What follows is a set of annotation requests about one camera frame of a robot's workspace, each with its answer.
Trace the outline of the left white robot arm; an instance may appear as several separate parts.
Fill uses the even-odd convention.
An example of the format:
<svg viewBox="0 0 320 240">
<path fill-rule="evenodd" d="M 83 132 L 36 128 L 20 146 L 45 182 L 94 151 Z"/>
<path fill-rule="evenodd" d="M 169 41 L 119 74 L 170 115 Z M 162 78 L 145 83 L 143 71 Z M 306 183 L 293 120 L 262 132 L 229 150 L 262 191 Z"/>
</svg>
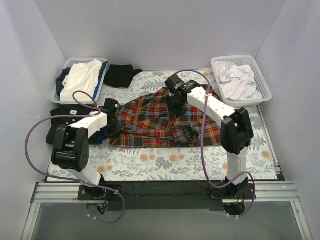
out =
<svg viewBox="0 0 320 240">
<path fill-rule="evenodd" d="M 119 102 L 107 98 L 101 111 L 92 111 L 88 117 L 71 125 L 60 125 L 55 134 L 51 162 L 67 170 L 89 187 L 95 200 L 106 196 L 105 180 L 89 163 L 89 139 L 102 132 L 109 137 L 120 134 L 122 126 L 116 117 Z"/>
</svg>

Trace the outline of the red plaid long sleeve shirt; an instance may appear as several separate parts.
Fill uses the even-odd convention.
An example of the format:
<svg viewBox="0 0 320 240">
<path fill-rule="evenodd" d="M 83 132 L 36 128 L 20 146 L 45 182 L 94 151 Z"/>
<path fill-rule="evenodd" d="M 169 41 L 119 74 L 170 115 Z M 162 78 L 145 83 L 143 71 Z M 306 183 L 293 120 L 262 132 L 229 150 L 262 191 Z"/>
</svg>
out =
<svg viewBox="0 0 320 240">
<path fill-rule="evenodd" d="M 191 148 L 220 145 L 220 127 L 196 107 L 186 104 L 182 116 L 170 116 L 166 96 L 169 90 L 140 96 L 118 108 L 116 116 L 122 125 L 110 144 L 120 148 Z"/>
</svg>

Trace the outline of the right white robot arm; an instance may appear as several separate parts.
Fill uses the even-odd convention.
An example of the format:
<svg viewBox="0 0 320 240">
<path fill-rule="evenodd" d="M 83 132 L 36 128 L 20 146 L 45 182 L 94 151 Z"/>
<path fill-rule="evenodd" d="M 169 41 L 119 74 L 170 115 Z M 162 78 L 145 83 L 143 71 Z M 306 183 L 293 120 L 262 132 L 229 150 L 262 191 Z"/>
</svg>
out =
<svg viewBox="0 0 320 240">
<path fill-rule="evenodd" d="M 215 98 L 209 88 L 203 88 L 194 80 L 184 82 L 173 74 L 165 85 L 170 95 L 166 98 L 170 114 L 180 116 L 189 104 L 210 117 L 220 127 L 220 143 L 227 154 L 227 175 L 222 185 L 212 184 L 213 191 L 221 196 L 237 199 L 249 183 L 246 172 L 247 153 L 254 137 L 248 111 L 236 109 Z"/>
</svg>

